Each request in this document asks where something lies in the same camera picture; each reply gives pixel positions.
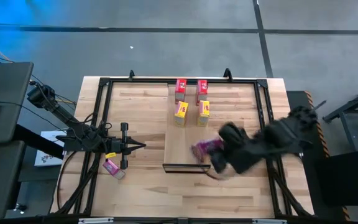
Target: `red label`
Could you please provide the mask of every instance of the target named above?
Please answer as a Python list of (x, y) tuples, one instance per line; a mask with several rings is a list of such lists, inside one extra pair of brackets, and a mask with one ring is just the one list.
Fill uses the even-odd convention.
[(175, 88), (175, 93), (184, 93), (186, 89), (186, 80), (185, 79), (178, 79), (177, 85)]
[(197, 86), (198, 86), (197, 94), (207, 94), (208, 83), (206, 82), (206, 80), (198, 80)]

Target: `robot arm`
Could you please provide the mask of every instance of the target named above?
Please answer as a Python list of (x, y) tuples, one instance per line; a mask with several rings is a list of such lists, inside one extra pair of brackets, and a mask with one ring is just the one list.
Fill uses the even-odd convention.
[(311, 143), (303, 140), (302, 135), (317, 122), (315, 109), (297, 107), (290, 111), (288, 117), (274, 121), (252, 139), (244, 129), (233, 123), (225, 124), (219, 130), (223, 147), (207, 151), (215, 171), (225, 177), (233, 176), (247, 171), (262, 158), (299, 154), (310, 148)]

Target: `wooden board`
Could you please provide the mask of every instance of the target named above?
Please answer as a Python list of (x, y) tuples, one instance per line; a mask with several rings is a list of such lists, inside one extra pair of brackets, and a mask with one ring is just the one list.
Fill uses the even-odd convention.
[(197, 164), (190, 146), (203, 139), (218, 136), (219, 128), (232, 121), (252, 136), (259, 130), (259, 117), (254, 86), (251, 84), (209, 84), (210, 118), (207, 127), (197, 126), (196, 86), (186, 87), (185, 102), (189, 103), (185, 127), (175, 124), (175, 85), (168, 86), (167, 134), (164, 163)]
[[(100, 77), (84, 77), (75, 116), (84, 120), (94, 107)], [(286, 116), (289, 105), (282, 79), (268, 79), (270, 98), (275, 118)], [(228, 84), (235, 94), (238, 89)], [(234, 120), (244, 122), (250, 115), (227, 113), (228, 107), (255, 107), (252, 98), (230, 100), (210, 92), (214, 99), (216, 119), (220, 122)], [(112, 123), (109, 135), (120, 135), (119, 123), (129, 123), (129, 135), (145, 142), (147, 147), (139, 149), (129, 160), (129, 168), (122, 180), (111, 177), (99, 167), (93, 201), (92, 216), (101, 217), (210, 217), (210, 218), (271, 218), (272, 200), (265, 162), (256, 164), (243, 176), (227, 181), (210, 179), (203, 174), (166, 174), (164, 162), (165, 133), (167, 128), (168, 86), (157, 83), (114, 84), (108, 121)], [(247, 131), (258, 130), (258, 122), (245, 124)], [(80, 178), (83, 153), (77, 153), (68, 163), (61, 182), (61, 201), (64, 203)], [(283, 158), (287, 183), (304, 208), (313, 213), (305, 172), (301, 162), (293, 157)], [(84, 200), (88, 195), (85, 190)], [(57, 209), (56, 200), (51, 212)]]

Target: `red box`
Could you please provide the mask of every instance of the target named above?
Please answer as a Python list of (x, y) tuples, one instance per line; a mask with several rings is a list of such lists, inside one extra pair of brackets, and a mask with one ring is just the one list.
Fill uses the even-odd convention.
[(179, 101), (185, 101), (186, 94), (186, 80), (178, 79), (177, 87), (175, 88), (175, 104), (178, 104)]
[(200, 100), (206, 100), (206, 96), (208, 94), (208, 83), (206, 80), (198, 80), (197, 81), (197, 91), (196, 91), (196, 99), (197, 105), (200, 103)]

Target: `metal bracket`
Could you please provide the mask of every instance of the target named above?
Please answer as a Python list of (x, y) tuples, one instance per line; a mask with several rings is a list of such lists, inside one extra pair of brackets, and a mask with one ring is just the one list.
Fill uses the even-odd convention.
[(223, 74), (223, 77), (229, 77), (229, 82), (233, 82), (233, 76), (231, 75), (230, 69), (226, 68)]
[(103, 224), (103, 223), (113, 223), (114, 218), (81, 218), (78, 220), (78, 224)]
[(257, 79), (256, 82), (257, 82), (260, 86), (262, 86), (262, 87), (264, 87), (264, 88), (268, 88), (268, 86), (267, 86), (267, 80), (266, 80), (266, 79)]
[(254, 224), (287, 224), (286, 220), (271, 220), (271, 219), (253, 219), (252, 223)]
[(100, 78), (99, 86), (105, 86), (108, 82), (110, 82), (110, 78)]
[(135, 76), (135, 73), (134, 73), (133, 70), (131, 70), (131, 71), (129, 72), (129, 81), (132, 81), (133, 78), (134, 78), (134, 76)]

